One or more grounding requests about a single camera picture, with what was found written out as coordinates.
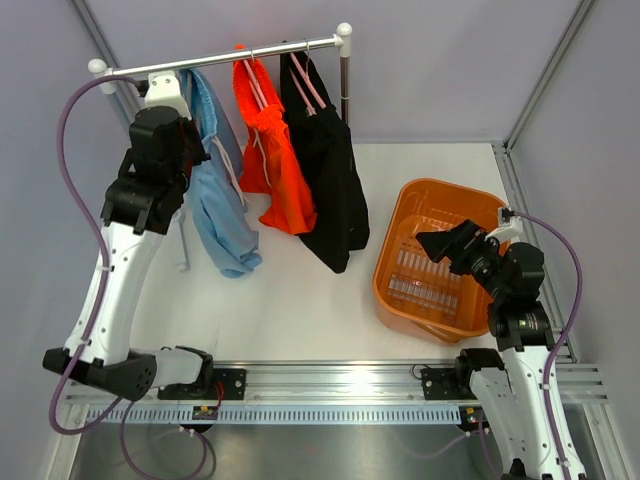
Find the light blue shorts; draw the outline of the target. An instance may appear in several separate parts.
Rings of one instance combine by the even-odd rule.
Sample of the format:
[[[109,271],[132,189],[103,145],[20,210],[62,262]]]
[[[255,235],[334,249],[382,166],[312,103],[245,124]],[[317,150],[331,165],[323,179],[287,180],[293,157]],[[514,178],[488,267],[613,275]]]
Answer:
[[[179,72],[185,99],[210,158],[196,166],[188,190],[201,243],[220,273],[231,279],[261,263],[259,233],[246,219],[248,200],[239,185],[243,153],[216,93],[196,69]]]

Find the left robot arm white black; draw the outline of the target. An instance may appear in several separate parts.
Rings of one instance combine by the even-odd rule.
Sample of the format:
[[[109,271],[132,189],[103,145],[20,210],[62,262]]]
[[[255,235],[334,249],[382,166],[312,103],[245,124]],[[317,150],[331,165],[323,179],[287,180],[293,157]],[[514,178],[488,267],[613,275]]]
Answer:
[[[186,107],[140,110],[129,127],[131,145],[100,214],[102,251],[82,313],[59,348],[45,352],[46,370],[129,401],[152,388],[180,384],[191,397],[208,396],[215,375],[204,354],[186,347],[131,348],[131,327],[149,266],[184,203],[191,170],[209,160]]]

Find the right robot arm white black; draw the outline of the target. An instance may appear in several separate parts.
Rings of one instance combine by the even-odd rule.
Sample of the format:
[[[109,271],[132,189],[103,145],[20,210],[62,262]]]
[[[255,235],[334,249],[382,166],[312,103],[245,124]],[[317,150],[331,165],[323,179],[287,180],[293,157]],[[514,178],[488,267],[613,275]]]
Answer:
[[[464,349],[455,360],[454,388],[480,404],[479,431],[491,431],[503,479],[584,479],[559,393],[555,337],[539,299],[543,252],[507,241],[506,225],[487,232],[471,220],[415,238],[434,262],[470,276],[490,296],[493,349]]]

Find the orange shorts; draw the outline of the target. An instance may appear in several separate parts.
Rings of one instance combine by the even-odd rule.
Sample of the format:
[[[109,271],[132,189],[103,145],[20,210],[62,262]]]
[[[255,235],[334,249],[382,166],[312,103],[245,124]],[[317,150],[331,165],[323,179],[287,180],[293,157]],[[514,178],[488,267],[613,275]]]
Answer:
[[[245,193],[265,194],[271,204],[260,222],[292,235],[313,230],[317,213],[312,194],[294,152],[284,106],[263,63],[254,58],[252,69],[268,106],[261,112],[249,87],[243,60],[233,63],[232,85],[238,110],[248,131],[239,186]],[[266,153],[253,146],[254,128]]]

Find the black shorts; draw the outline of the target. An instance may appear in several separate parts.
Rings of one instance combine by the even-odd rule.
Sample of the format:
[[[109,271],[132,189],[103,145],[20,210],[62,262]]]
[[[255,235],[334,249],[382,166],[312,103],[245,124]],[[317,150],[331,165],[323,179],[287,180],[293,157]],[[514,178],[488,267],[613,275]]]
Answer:
[[[290,54],[308,69],[314,87],[326,103],[321,110],[300,78]],[[301,172],[317,213],[313,230],[299,238],[336,274],[347,268],[350,254],[367,246],[369,211],[357,172],[351,131],[330,99],[315,64],[304,51],[279,59],[280,98],[284,119]],[[311,115],[294,81],[297,80],[316,109]]]

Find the orange plastic basket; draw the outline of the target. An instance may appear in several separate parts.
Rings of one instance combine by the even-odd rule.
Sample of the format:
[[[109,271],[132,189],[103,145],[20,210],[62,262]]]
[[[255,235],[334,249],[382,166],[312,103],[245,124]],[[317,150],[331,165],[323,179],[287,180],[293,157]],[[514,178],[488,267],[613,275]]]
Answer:
[[[470,277],[431,262],[415,239],[466,219],[491,231],[505,202],[477,189],[422,178],[400,191],[374,271],[376,315],[391,330],[455,344],[489,332],[489,295]]]

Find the silver white clothes rack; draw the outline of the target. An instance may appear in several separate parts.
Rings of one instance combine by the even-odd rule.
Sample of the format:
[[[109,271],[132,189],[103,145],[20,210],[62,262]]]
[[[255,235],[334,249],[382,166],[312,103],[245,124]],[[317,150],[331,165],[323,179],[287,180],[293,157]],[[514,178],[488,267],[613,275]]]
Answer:
[[[162,71],[169,71],[169,70],[174,71],[179,79],[180,71],[185,69],[194,69],[199,66],[232,63],[232,62],[248,59],[250,57],[259,59],[261,57],[274,56],[276,54],[285,54],[285,53],[291,53],[291,52],[315,50],[315,49],[322,49],[322,48],[329,48],[329,47],[335,47],[335,48],[341,49],[343,48],[343,46],[344,46],[344,41],[342,37],[339,34],[333,34],[328,38],[314,39],[311,41],[283,42],[283,43],[279,43],[271,46],[259,47],[255,49],[236,49],[230,52],[221,53],[221,54],[213,55],[210,57],[201,57],[201,58],[192,59],[192,60],[169,62],[165,64],[156,64],[156,65],[150,65],[146,67],[137,67],[134,69],[125,69],[125,70],[106,69],[104,71],[103,76],[97,77],[91,82],[89,82],[88,84],[84,85],[81,89],[79,89],[75,93],[74,96],[76,98],[80,98],[83,94],[87,93],[93,87],[104,88],[106,87],[107,84],[113,83],[116,81],[129,83],[134,85],[136,88],[138,88],[139,83],[142,80],[146,80],[149,74],[158,73]],[[186,200],[189,200],[189,196],[188,196],[189,187],[184,195],[184,202]],[[182,207],[173,217],[170,224],[170,230],[168,233],[176,230],[177,228],[176,220],[179,216],[179,213]],[[103,240],[101,236],[101,228],[103,224],[104,222],[101,219],[101,217],[98,220],[92,220],[90,222],[90,226],[99,244],[99,248],[100,248],[99,258],[106,258],[108,256],[107,253],[103,252],[101,249],[103,244]]]

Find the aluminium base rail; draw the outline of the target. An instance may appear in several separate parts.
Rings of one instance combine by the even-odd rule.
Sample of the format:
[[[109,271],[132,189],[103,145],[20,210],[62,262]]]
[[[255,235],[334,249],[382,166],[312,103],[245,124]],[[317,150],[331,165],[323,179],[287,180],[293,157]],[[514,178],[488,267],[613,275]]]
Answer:
[[[423,400],[415,362],[218,362],[246,370],[244,403],[253,404],[411,404]],[[607,389],[595,365],[557,366],[561,396],[569,404],[607,403]],[[107,404],[112,396],[71,383],[64,404]]]

